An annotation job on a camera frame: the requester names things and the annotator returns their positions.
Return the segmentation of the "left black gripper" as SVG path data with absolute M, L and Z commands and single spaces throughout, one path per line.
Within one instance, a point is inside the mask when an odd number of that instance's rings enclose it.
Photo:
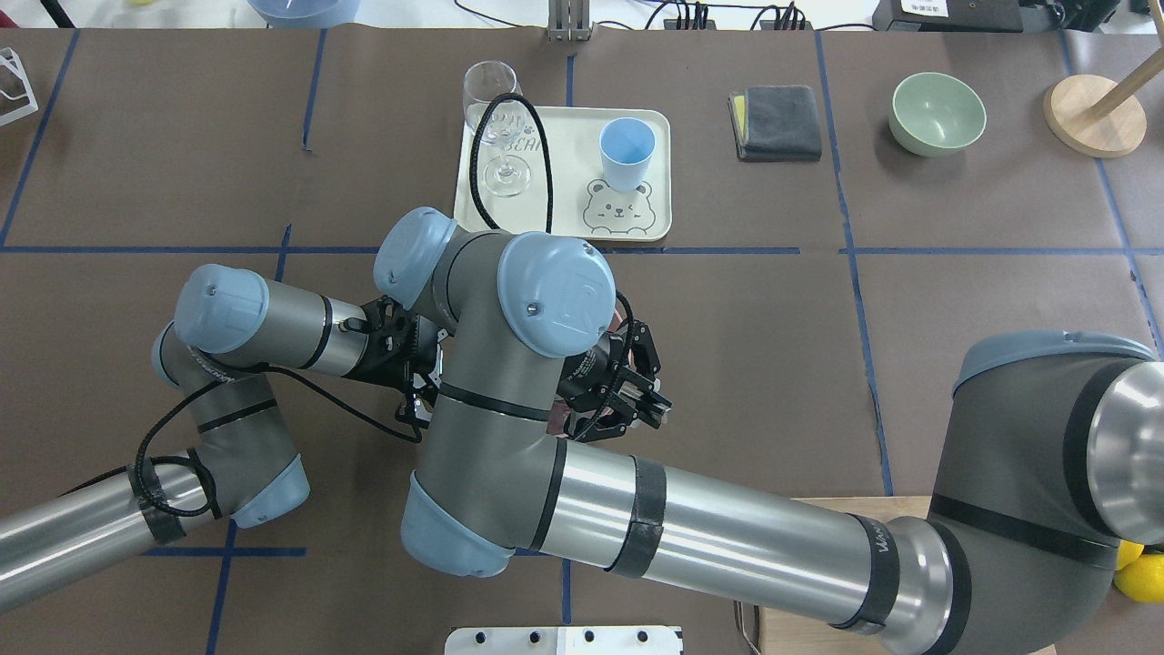
M 446 332 L 386 296 L 363 304 L 361 309 L 367 322 L 361 380 L 398 390 L 403 401 L 396 420 L 411 428 L 428 428 L 439 396 L 440 341 Z

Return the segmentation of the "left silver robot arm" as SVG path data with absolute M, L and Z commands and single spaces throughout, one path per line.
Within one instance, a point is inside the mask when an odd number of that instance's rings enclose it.
M 180 401 L 123 468 L 3 519 L 3 611 L 217 519 L 249 529 L 298 510 L 307 474 L 271 377 L 329 403 L 306 373 L 398 390 L 404 427 L 376 428 L 417 443 L 441 357 L 436 323 L 386 296 L 359 306 L 248 269 L 197 268 L 151 351 Z

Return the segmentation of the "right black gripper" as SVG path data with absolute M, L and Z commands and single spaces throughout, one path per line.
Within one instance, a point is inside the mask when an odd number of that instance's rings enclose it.
M 565 362 L 558 380 L 556 428 L 661 428 L 673 403 L 658 390 L 661 359 L 648 323 L 629 320 L 590 351 Z M 647 378 L 637 385 L 637 373 Z

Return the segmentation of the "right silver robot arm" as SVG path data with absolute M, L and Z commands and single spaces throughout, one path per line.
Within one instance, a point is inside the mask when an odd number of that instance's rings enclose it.
M 565 357 L 613 315 L 585 240 L 469 233 L 431 207 L 374 280 L 445 328 L 447 362 L 402 542 L 490 577 L 516 548 L 785 610 L 895 654 L 1027 654 L 1101 605 L 1122 540 L 1161 543 L 1161 361 L 1102 333 L 968 350 L 925 518 L 887 522 L 552 437 Z

